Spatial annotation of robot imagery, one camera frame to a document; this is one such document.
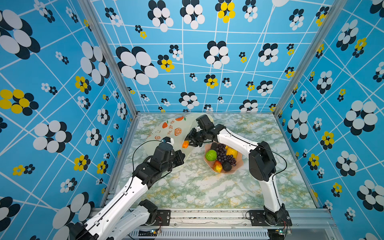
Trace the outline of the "yellow bell pepper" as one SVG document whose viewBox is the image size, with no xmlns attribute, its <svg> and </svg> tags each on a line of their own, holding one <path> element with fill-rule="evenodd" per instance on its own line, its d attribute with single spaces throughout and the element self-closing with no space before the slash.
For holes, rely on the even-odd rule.
<svg viewBox="0 0 384 240">
<path fill-rule="evenodd" d="M 226 155 L 234 159 L 237 158 L 238 152 L 230 147 L 226 148 Z"/>
</svg>

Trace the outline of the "dark avocado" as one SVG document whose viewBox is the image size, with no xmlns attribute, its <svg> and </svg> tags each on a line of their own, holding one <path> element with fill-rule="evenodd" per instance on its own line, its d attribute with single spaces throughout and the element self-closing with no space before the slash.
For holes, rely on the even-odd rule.
<svg viewBox="0 0 384 240">
<path fill-rule="evenodd" d="M 222 168 L 223 168 L 223 171 L 225 171 L 225 172 L 229 172 L 229 171 L 232 170 L 232 165 L 231 165 L 231 163 L 229 163 L 228 161 L 224 161 L 224 162 L 222 163 Z"/>
</svg>

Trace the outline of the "yellow red mango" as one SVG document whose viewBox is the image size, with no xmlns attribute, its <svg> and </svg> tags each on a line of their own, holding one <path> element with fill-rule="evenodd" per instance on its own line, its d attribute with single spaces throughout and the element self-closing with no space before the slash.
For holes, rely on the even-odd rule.
<svg viewBox="0 0 384 240">
<path fill-rule="evenodd" d="M 223 170 L 222 163 L 220 161 L 215 161 L 213 165 L 213 170 L 217 173 L 221 173 Z"/>
</svg>

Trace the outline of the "left aluminium corner post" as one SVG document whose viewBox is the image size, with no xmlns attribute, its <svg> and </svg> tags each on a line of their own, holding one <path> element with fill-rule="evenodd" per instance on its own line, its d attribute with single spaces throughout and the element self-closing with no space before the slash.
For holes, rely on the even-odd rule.
<svg viewBox="0 0 384 240">
<path fill-rule="evenodd" d="M 80 0 L 79 4 L 85 14 L 86 19 L 91 25 L 91 28 L 93 29 L 93 33 L 95 35 L 95 38 L 100 45 L 100 48 L 106 58 L 106 61 L 109 65 L 109 68 L 114 75 L 117 85 L 124 97 L 124 99 L 127 102 L 127 105 L 131 111 L 131 114 L 133 116 L 133 119 L 137 117 L 138 111 L 134 105 L 134 102 L 132 98 L 130 97 L 130 93 L 128 91 L 128 87 L 126 86 L 126 83 L 123 79 L 123 76 L 118 68 L 118 65 L 116 61 L 114 60 L 113 53 L 108 45 L 107 39 L 105 37 L 105 34 L 102 31 L 102 27 L 99 24 L 99 21 L 97 20 L 97 16 L 95 14 L 95 11 L 93 10 L 92 4 L 90 1 L 86 0 Z"/>
</svg>

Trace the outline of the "right aluminium corner post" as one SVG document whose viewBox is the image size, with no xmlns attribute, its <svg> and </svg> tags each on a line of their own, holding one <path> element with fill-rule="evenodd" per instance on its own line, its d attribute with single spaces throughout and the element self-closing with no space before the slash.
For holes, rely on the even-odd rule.
<svg viewBox="0 0 384 240">
<path fill-rule="evenodd" d="M 321 45 L 325 37 L 328 35 L 329 31 L 331 30 L 332 26 L 334 25 L 335 21 L 339 17 L 342 9 L 346 5 L 347 0 L 341 0 L 341 1 L 334 1 L 333 5 L 330 8 L 329 14 L 327 18 L 325 19 L 322 26 L 319 28 L 318 32 L 316 33 L 313 41 L 311 42 L 309 48 L 307 49 L 306 53 L 304 54 L 300 64 L 298 65 L 298 68 L 294 74 L 294 77 L 290 82 L 288 83 L 286 89 L 284 90 L 277 107 L 274 111 L 274 116 L 278 117 L 279 113 L 285 106 L 285 104 L 288 102 L 288 98 L 290 94 L 293 91 L 293 88 L 298 84 L 299 80 L 301 79 L 302 75 L 304 74 L 305 70 L 308 68 L 309 64 L 311 63 L 318 47 Z"/>
</svg>

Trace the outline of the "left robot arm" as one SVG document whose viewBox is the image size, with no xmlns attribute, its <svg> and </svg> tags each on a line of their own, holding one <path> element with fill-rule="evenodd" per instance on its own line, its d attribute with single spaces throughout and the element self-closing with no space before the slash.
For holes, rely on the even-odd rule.
<svg viewBox="0 0 384 240">
<path fill-rule="evenodd" d="M 158 208 L 149 200 L 140 202 L 132 212 L 131 206 L 157 181 L 173 168 L 184 164 L 185 154 L 175 151 L 173 145 L 160 141 L 154 153 L 139 164 L 125 186 L 85 224 L 77 223 L 71 229 L 71 240 L 122 240 L 141 225 L 153 224 Z"/>
</svg>

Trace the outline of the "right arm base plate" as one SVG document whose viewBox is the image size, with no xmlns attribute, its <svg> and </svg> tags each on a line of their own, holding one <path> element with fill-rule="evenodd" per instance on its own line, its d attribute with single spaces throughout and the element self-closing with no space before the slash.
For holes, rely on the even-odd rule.
<svg viewBox="0 0 384 240">
<path fill-rule="evenodd" d="M 264 210 L 250 210 L 246 212 L 246 219 L 253 227 L 291 227 L 292 219 L 287 210 L 276 213 Z"/>
</svg>

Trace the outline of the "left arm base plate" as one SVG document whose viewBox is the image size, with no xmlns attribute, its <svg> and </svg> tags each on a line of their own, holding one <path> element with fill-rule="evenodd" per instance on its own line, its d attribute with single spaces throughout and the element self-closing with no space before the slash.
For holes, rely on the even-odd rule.
<svg viewBox="0 0 384 240">
<path fill-rule="evenodd" d="M 169 226 L 171 220 L 171 210 L 157 210 L 155 214 L 150 214 L 145 226 Z"/>
</svg>

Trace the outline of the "green orange papaya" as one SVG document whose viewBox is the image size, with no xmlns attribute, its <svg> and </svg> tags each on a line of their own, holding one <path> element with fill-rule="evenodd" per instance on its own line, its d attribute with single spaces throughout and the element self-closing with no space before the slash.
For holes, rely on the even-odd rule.
<svg viewBox="0 0 384 240">
<path fill-rule="evenodd" d="M 183 148 L 183 149 L 188 148 L 189 144 L 190 144 L 190 141 L 185 140 L 185 141 L 183 142 L 183 144 L 182 144 L 182 148 Z"/>
</svg>

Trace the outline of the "cream printed plastic bag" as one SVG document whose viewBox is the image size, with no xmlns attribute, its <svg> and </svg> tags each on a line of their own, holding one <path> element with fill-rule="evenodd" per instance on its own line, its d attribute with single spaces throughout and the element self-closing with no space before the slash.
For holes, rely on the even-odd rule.
<svg viewBox="0 0 384 240">
<path fill-rule="evenodd" d="M 147 141 L 162 140 L 164 137 L 172 138 L 174 140 L 174 150 L 181 150 L 182 153 L 185 154 L 185 161 L 195 147 L 183 148 L 183 143 L 191 129 L 198 127 L 196 119 L 202 115 L 204 114 L 191 113 L 184 116 L 169 117 L 164 121 L 161 121 L 158 126 L 155 127 L 147 137 Z"/>
</svg>

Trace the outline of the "aluminium corner post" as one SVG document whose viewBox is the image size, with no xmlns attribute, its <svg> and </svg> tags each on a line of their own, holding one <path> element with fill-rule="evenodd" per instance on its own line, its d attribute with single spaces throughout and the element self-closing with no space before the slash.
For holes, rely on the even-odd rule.
<svg viewBox="0 0 384 240">
<path fill-rule="evenodd" d="M 123 76 L 118 68 L 118 65 L 116 61 L 114 60 L 113 53 L 108 45 L 107 39 L 105 37 L 105 34 L 102 31 L 102 27 L 99 24 L 99 21 L 97 20 L 97 16 L 95 14 L 95 11 L 93 10 L 92 4 L 90 1 L 86 0 L 80 0 L 79 4 L 85 14 L 86 19 L 91 25 L 91 28 L 93 29 L 93 33 L 95 35 L 95 38 L 100 45 L 100 48 L 106 58 L 106 61 L 109 65 L 109 68 L 114 75 L 117 85 L 124 97 L 124 99 L 127 102 L 127 105 L 131 111 L 131 114 L 133 116 L 133 119 L 137 117 L 138 111 L 134 105 L 134 102 L 132 98 L 130 97 L 130 93 L 128 91 L 128 87 L 126 86 L 126 83 L 123 79 Z"/>
<path fill-rule="evenodd" d="M 290 94 L 293 91 L 293 88 L 298 84 L 299 80 L 301 79 L 302 75 L 304 74 L 305 70 L 308 68 L 309 64 L 311 63 L 318 47 L 321 45 L 325 37 L 328 35 L 329 31 L 331 30 L 332 26 L 334 25 L 335 21 L 339 17 L 342 9 L 346 5 L 347 0 L 341 0 L 341 1 L 334 1 L 333 5 L 330 8 L 329 14 L 327 18 L 325 19 L 322 26 L 319 28 L 318 32 L 316 33 L 313 41 L 311 42 L 309 48 L 307 49 L 306 53 L 304 54 L 300 64 L 298 65 L 298 68 L 294 74 L 294 77 L 290 82 L 288 83 L 286 89 L 284 90 L 277 107 L 274 111 L 274 116 L 278 117 L 279 113 L 285 106 L 285 104 L 288 102 L 288 98 Z"/>
</svg>

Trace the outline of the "pink scalloped fruit bowl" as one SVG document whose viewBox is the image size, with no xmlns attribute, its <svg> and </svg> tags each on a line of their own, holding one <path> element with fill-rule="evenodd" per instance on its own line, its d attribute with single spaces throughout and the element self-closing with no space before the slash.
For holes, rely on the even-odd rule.
<svg viewBox="0 0 384 240">
<path fill-rule="evenodd" d="M 239 151 L 216 142 L 205 146 L 204 161 L 212 171 L 220 174 L 234 174 L 244 165 Z"/>
</svg>

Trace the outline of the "aluminium front rail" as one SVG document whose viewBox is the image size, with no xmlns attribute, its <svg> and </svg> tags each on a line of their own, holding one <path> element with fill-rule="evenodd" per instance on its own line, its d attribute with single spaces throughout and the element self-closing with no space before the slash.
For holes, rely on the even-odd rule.
<svg viewBox="0 0 384 240">
<path fill-rule="evenodd" d="M 123 240 L 341 240 L 330 211 L 288 210 L 291 227 L 253 227 L 248 209 L 169 209 L 169 226 L 141 225 Z"/>
</svg>

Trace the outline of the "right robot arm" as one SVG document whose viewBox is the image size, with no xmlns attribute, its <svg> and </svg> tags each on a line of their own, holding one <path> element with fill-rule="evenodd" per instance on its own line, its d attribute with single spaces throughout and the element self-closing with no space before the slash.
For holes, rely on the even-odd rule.
<svg viewBox="0 0 384 240">
<path fill-rule="evenodd" d="M 207 115 L 196 119 L 198 127 L 187 134 L 183 148 L 201 147 L 206 141 L 229 146 L 249 159 L 249 172 L 259 182 L 264 197 L 266 222 L 276 226 L 280 222 L 292 226 L 291 218 L 285 204 L 280 198 L 275 176 L 276 159 L 274 152 L 266 142 L 245 139 L 222 124 L 214 125 Z"/>
</svg>

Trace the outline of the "green lime fruit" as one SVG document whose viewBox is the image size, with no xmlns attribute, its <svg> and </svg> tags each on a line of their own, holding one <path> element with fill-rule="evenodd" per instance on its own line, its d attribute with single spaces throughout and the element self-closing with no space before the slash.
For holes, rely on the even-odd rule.
<svg viewBox="0 0 384 240">
<path fill-rule="evenodd" d="M 214 162 L 217 160 L 217 152 L 215 150 L 209 150 L 205 154 L 205 159 L 209 162 Z"/>
</svg>

